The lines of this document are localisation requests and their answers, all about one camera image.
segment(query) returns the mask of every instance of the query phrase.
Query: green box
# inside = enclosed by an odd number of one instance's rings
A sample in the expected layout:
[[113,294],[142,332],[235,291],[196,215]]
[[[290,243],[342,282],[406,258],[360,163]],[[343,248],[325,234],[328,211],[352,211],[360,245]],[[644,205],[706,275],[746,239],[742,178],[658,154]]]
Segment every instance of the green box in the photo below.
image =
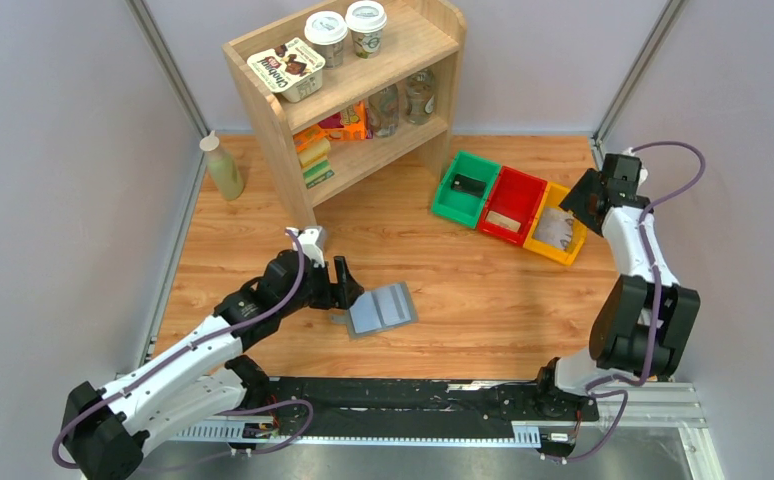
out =
[[[437,188],[431,211],[461,225],[475,228],[481,211],[484,209],[484,203],[487,201],[501,169],[502,166],[498,163],[461,150],[452,161],[443,181],[440,182],[440,187]],[[457,174],[486,183],[484,196],[478,198],[468,193],[452,190],[452,182]]]

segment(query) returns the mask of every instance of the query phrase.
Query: plastic cup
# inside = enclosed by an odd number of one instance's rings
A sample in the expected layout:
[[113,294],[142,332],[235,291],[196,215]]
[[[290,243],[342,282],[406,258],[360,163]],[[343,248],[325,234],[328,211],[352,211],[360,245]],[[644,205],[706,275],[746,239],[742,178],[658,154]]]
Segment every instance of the plastic cup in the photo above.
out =
[[349,28],[337,12],[316,12],[305,23],[305,38],[325,58],[325,68],[343,64],[343,40],[348,34]]
[[363,0],[349,5],[346,25],[352,31],[355,55],[372,58],[381,50],[381,32],[387,24],[387,14],[378,2]]

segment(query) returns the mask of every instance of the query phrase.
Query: metal frame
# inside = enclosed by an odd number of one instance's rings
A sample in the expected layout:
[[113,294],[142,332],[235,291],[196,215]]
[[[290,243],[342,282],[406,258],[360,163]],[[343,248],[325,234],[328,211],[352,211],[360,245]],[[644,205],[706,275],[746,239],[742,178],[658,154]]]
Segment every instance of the metal frame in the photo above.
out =
[[[154,19],[144,0],[126,0],[127,5],[134,14],[138,25],[146,36],[149,44],[157,56],[161,67],[173,86],[179,101],[185,112],[190,117],[196,132],[205,136],[209,132],[201,111],[187,88],[186,82],[178,70],[166,43],[154,22]],[[614,99],[608,107],[602,121],[595,132],[592,132],[590,148],[598,168],[601,168],[604,158],[604,141],[614,128],[621,112],[625,108],[632,93],[636,89],[640,79],[645,74],[656,52],[666,38],[675,20],[680,15],[687,0],[668,0],[658,20],[652,28],[643,48],[632,64],[625,80],[620,85]],[[189,228],[190,220],[195,209],[198,193],[201,188],[205,170],[205,159],[199,165],[193,186],[185,206],[183,219],[178,230],[176,242],[170,257],[164,279],[161,284],[160,295],[152,315],[152,324],[149,331],[144,359],[145,363],[151,358],[157,340],[157,332],[163,318],[169,292],[172,288],[178,261],[183,250],[184,240]],[[603,390],[625,388],[629,392],[629,403],[620,428],[675,428],[678,430],[688,466],[694,480],[723,479],[722,469],[717,458],[707,421],[702,412],[696,396],[693,384],[688,383],[649,383],[643,387],[632,388],[620,385],[608,385]],[[599,401],[600,424],[607,426],[616,415],[620,406],[617,399],[609,398]],[[254,420],[247,418],[212,417],[190,429],[180,433],[175,440],[202,441],[202,442],[232,442],[242,440],[240,434],[245,421]],[[343,438],[343,437],[303,437],[301,443],[313,443],[323,445],[415,445],[415,446],[457,446],[457,447],[523,447],[531,448],[534,445],[535,435],[540,428],[569,426],[567,422],[517,422],[514,424],[514,439],[509,441],[466,441],[458,439],[400,439],[400,438]],[[270,442],[281,441],[283,438],[273,439]]]

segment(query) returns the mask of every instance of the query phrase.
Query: wooden table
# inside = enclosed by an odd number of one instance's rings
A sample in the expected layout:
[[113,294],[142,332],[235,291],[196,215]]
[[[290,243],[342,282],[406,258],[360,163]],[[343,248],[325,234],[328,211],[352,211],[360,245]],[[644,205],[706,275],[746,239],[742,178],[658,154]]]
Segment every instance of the wooden table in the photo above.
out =
[[[257,142],[230,136],[223,143],[246,191],[227,203],[205,178],[157,353],[290,247],[284,227],[293,224]],[[459,149],[565,186],[593,166],[585,137],[458,136],[453,153]],[[617,278],[605,241],[590,233],[575,263],[563,267],[433,215],[435,188],[408,155],[317,207],[327,255],[346,256],[365,287],[406,281],[418,323],[350,340],[327,312],[302,310],[248,354],[269,375],[516,380],[584,347]]]

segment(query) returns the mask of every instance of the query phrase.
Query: white wall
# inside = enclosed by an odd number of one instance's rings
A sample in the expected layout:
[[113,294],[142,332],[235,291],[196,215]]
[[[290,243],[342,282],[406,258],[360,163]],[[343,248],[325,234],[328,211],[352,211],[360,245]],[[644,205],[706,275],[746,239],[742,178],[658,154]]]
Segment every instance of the white wall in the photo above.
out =
[[133,369],[196,138],[125,2],[0,2],[0,478],[66,395]]
[[[661,249],[702,310],[679,376],[696,383],[726,478],[774,478],[774,1],[691,1],[614,130],[610,150],[681,139],[710,164],[660,207]],[[648,194],[694,172],[643,153]]]
[[[316,2],[146,1],[206,121],[223,130],[250,127],[221,45]],[[469,24],[456,130],[529,133],[595,130],[665,0],[454,3]]]

